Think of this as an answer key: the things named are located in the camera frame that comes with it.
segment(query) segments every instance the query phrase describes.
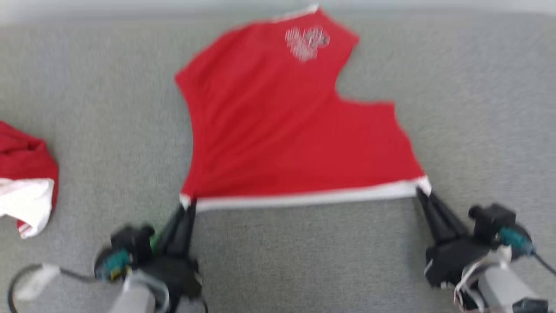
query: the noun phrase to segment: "red and white fabric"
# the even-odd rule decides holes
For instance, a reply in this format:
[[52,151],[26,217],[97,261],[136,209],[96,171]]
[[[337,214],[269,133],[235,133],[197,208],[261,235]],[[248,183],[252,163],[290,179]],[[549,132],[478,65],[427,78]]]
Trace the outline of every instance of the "red and white fabric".
[[230,30],[178,72],[194,144],[182,203],[292,206],[430,189],[394,103],[335,90],[358,41],[311,7]]
[[17,218],[22,238],[45,228],[57,183],[58,166],[44,141],[0,121],[0,217]]

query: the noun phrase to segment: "teal connector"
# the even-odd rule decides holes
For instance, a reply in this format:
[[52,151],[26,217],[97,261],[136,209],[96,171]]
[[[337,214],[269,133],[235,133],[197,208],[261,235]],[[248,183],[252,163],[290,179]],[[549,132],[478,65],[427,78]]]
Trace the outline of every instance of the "teal connector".
[[95,277],[99,280],[114,280],[126,271],[131,263],[130,254],[125,249],[120,249],[108,256],[102,264],[95,268]]
[[526,236],[508,227],[502,228],[499,234],[500,242],[503,245],[511,246],[528,256],[532,256],[534,254],[535,246]]

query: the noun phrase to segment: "graphic print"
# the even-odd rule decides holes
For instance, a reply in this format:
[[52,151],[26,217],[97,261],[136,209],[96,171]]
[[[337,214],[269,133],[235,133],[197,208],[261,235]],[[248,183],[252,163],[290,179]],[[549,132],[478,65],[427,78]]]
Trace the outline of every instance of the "graphic print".
[[293,27],[286,31],[286,42],[293,54],[299,61],[306,62],[316,58],[317,50],[324,48],[330,43],[330,36],[320,26],[313,26],[303,31]]

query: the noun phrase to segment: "white trim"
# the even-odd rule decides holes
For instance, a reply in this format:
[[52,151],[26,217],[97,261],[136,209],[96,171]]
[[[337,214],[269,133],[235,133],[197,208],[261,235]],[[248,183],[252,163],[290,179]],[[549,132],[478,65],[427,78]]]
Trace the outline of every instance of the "white trim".
[[301,17],[303,15],[313,14],[319,9],[319,7],[320,7],[320,4],[318,4],[318,3],[311,4],[310,6],[304,8],[304,9],[289,12],[289,13],[279,15],[279,16],[275,16],[272,19],[270,19],[270,21],[273,22],[273,23],[277,23],[277,22],[281,22],[281,21],[287,21],[288,19],[298,18],[298,17]]
[[[323,203],[409,198],[415,196],[417,186],[421,187],[421,189],[425,191],[431,190],[428,177],[423,176],[412,180],[400,180],[372,187],[346,188],[328,190],[324,192],[254,197],[233,196],[199,198],[197,199],[197,211],[203,212],[216,209],[308,206]],[[184,207],[187,207],[190,204],[190,197],[188,195],[181,194],[180,202]]]
[[44,224],[40,225],[39,227],[29,226],[29,228],[27,228],[24,232],[19,230],[19,235],[21,236],[22,239],[26,239],[38,235],[46,227],[46,223],[48,223],[49,218],[50,218],[50,212],[48,212],[48,215],[45,217],[45,219],[43,219]]
[[25,233],[29,228],[31,228],[31,225],[25,223],[22,224],[17,230],[19,231],[20,234]]

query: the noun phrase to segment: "gray fabric surface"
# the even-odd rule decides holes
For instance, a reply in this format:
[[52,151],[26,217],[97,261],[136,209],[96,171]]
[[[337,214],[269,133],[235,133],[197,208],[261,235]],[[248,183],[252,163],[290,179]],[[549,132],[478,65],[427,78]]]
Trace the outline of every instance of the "gray fabric surface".
[[[556,265],[556,19],[491,14],[335,16],[361,41],[337,88],[392,98],[433,186],[459,216],[514,208]],[[0,119],[45,138],[59,163],[55,214],[21,240],[0,220],[0,294],[31,262],[91,271],[126,222],[160,227],[193,142],[174,73],[247,21],[18,26],[0,31]],[[411,199],[198,216],[192,249],[211,312],[456,312],[423,277],[431,239]],[[556,302],[556,278],[514,265]],[[58,279],[21,312],[105,312],[118,285]],[[201,312],[184,303],[179,312]],[[7,312],[0,304],[0,312]]]

